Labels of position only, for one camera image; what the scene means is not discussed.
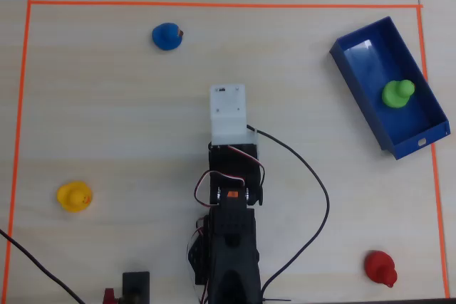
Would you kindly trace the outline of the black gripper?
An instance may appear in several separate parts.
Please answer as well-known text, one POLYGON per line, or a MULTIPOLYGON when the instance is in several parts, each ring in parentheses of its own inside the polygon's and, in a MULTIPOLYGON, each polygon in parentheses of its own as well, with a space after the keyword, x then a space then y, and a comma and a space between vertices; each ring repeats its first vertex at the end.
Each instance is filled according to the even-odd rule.
POLYGON ((258 158, 256 144, 213 145, 208 144, 209 169, 244 180, 249 192, 247 204, 263 204, 265 168, 258 158))

